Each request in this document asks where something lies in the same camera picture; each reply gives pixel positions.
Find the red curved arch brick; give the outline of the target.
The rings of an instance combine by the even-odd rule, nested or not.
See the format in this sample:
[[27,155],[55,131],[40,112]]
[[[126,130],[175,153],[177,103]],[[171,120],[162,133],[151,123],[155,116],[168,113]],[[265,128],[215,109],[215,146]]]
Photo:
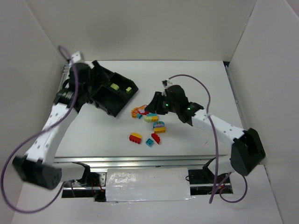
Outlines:
[[138,108],[138,113],[141,115],[147,115],[149,112],[145,110],[147,105],[142,105]]

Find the light green square brick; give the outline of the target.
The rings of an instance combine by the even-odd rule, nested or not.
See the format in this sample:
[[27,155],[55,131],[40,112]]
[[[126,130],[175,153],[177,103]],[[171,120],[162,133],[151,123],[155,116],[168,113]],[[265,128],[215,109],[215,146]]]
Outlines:
[[128,87],[127,89],[126,89],[126,93],[130,93],[132,91],[132,88],[131,87]]

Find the yellow curved top brick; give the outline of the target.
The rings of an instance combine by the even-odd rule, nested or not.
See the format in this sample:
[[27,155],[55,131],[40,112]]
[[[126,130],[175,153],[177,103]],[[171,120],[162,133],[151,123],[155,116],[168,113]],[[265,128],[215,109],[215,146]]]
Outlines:
[[139,138],[142,139],[142,136],[139,133],[131,133],[130,138]]

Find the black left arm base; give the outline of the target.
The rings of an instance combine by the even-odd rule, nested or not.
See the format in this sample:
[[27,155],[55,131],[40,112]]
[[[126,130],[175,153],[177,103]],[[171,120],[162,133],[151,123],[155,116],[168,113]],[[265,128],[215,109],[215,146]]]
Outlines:
[[72,180],[71,185],[71,193],[73,197],[76,197],[75,190],[73,188],[73,182],[78,183],[82,187],[91,187],[91,194],[95,201],[97,202],[105,202],[106,201],[106,190],[103,187],[106,186],[106,175],[99,174],[96,172],[91,172],[91,168],[89,165],[81,163],[81,162],[73,162],[74,164],[78,164],[84,167],[84,172],[81,179]]

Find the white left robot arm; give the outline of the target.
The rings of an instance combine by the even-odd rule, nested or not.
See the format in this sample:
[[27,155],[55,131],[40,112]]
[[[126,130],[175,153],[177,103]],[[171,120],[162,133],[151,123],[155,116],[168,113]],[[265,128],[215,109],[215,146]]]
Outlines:
[[54,167],[54,157],[68,127],[84,104],[92,102],[95,94],[110,79],[110,71],[97,61],[93,67],[86,63],[70,66],[62,88],[57,92],[50,116],[35,142],[24,156],[15,156],[12,165],[27,183],[52,190],[60,182],[77,181],[86,186],[100,182],[100,175],[91,172],[89,165],[73,162],[67,168]]

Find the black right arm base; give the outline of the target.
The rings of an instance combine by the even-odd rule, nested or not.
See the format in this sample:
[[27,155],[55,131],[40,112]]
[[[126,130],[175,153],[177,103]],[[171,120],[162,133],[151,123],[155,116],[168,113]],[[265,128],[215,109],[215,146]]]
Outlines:
[[[212,193],[214,184],[214,174],[207,168],[207,166],[214,160],[210,159],[207,164],[203,166],[202,169],[189,169],[188,176],[185,179],[190,184],[190,194],[192,196],[196,195],[210,195]],[[218,175],[217,184],[219,184],[225,177],[227,173]],[[223,189],[224,194],[232,194],[233,190],[230,185],[230,178],[228,178],[221,187],[217,190],[216,194],[219,194],[220,190]]]

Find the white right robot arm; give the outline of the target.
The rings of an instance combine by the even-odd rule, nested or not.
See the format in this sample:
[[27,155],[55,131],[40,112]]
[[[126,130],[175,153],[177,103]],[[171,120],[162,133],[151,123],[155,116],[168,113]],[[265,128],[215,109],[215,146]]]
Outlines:
[[230,155],[216,154],[215,159],[204,166],[213,175],[237,172],[247,176],[266,157],[255,129],[245,130],[209,114],[203,106],[190,102],[180,85],[172,85],[164,92],[155,92],[145,110],[159,115],[175,113],[183,123],[216,135],[218,142],[229,147]]

